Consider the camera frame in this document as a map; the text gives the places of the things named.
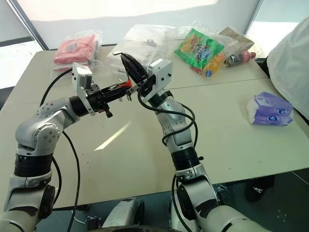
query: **white table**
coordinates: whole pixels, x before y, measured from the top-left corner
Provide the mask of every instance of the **white table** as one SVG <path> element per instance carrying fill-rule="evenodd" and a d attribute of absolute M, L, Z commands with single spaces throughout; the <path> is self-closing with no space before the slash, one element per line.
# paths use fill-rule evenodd
<path fill-rule="evenodd" d="M 102 47 L 99 53 L 99 60 L 105 61 L 105 57 L 112 48 L 113 46 Z M 50 84 L 50 72 L 54 53 L 55 51 L 42 51 L 35 54 L 6 101 L 6 105 L 16 103 L 39 103 L 41 101 L 43 93 Z M 167 86 L 168 89 L 267 78 L 266 74 L 261 71 L 260 67 L 253 60 L 246 65 L 233 67 L 229 70 L 219 70 L 213 78 L 207 79 L 192 71 L 175 55 L 170 55 L 169 59 L 173 61 L 173 74 L 172 82 Z M 118 77 L 112 75 L 112 73 L 105 68 L 94 73 L 93 79 L 101 87 L 119 82 Z M 56 84 L 56 87 L 51 89 L 47 100 L 57 99 L 60 95 L 68 97 L 74 95 L 70 79 L 63 80 L 62 83 Z"/>
<path fill-rule="evenodd" d="M 48 85 L 46 75 L 51 58 L 52 52 L 41 52 L 34 57 L 0 111 L 0 207 L 14 169 L 15 129 L 38 108 Z M 172 90 L 175 99 L 196 114 L 197 153 L 204 156 L 202 162 L 214 184 L 309 167 L 309 127 L 297 113 L 295 121 L 287 127 L 249 124 L 245 111 L 247 100 L 262 91 L 278 93 L 256 64 L 248 65 L 231 70 L 229 82 L 220 84 L 228 78 L 217 76 L 214 77 L 217 83 Z M 174 86 L 197 83 L 187 81 L 183 75 L 178 78 Z M 40 89 L 31 89 L 35 80 Z M 49 99 L 64 95 L 74 95 L 69 83 L 56 86 Z M 132 102 L 111 102 L 110 108 L 114 115 L 110 119 L 104 113 L 94 117 L 87 115 L 66 129 L 81 164 L 79 204 L 170 190 L 174 168 L 170 154 L 161 144 L 162 131 L 154 113 L 142 108 L 136 96 Z M 118 137 L 104 149 L 96 150 L 118 131 Z M 64 137 L 60 138 L 54 156 L 63 177 L 56 207 L 71 206 L 77 184 L 76 166 Z M 57 186 L 55 171 L 51 183 Z"/>

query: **plastic bottle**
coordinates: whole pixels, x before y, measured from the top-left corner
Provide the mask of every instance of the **plastic bottle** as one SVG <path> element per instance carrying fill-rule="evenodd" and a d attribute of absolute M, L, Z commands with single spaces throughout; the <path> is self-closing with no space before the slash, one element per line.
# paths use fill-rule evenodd
<path fill-rule="evenodd" d="M 209 78 L 212 75 L 214 75 L 221 67 L 223 60 L 224 60 L 224 55 L 222 54 L 218 54 L 214 56 L 210 60 L 210 62 L 204 67 L 203 72 L 205 73 L 205 76 Z"/>
<path fill-rule="evenodd" d="M 226 64 L 228 67 L 238 66 L 240 64 L 247 63 L 250 59 L 254 58 L 255 56 L 256 56 L 255 52 L 248 52 L 247 50 L 240 51 L 231 55 L 227 59 Z"/>

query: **snack bag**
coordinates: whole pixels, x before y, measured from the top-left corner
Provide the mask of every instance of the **snack bag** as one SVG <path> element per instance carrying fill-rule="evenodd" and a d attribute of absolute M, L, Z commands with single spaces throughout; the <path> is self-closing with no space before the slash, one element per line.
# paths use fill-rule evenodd
<path fill-rule="evenodd" d="M 211 37 L 191 29 L 174 53 L 188 63 L 194 71 L 202 74 L 204 73 L 204 67 L 223 48 L 222 44 Z"/>
<path fill-rule="evenodd" d="M 92 34 L 75 40 L 64 41 L 54 56 L 55 64 L 83 62 L 94 59 L 98 49 L 96 35 Z"/>

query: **white cloth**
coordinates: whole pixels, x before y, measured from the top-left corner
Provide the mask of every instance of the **white cloth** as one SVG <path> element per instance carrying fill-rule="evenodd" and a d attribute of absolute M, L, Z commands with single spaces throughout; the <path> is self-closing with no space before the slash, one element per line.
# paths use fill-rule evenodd
<path fill-rule="evenodd" d="M 269 53 L 267 66 L 278 92 L 309 119 L 309 17 Z"/>

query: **metal bracket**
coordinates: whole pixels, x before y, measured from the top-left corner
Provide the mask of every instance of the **metal bracket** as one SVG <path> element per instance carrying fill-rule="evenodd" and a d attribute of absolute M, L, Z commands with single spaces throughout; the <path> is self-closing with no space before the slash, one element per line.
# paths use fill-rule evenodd
<path fill-rule="evenodd" d="M 150 93 L 143 98 L 144 103 L 147 103 L 150 98 L 163 90 L 171 82 L 172 66 L 173 63 L 168 59 L 158 59 L 149 65 L 148 76 L 155 76 L 155 84 Z"/>
<path fill-rule="evenodd" d="M 73 63 L 73 76 L 72 84 L 74 90 L 76 91 L 78 97 L 81 99 L 85 108 L 91 116 L 96 115 L 96 112 L 92 109 L 90 103 L 88 102 L 85 90 L 91 88 L 92 72 L 89 67 L 80 65 L 76 62 Z"/>

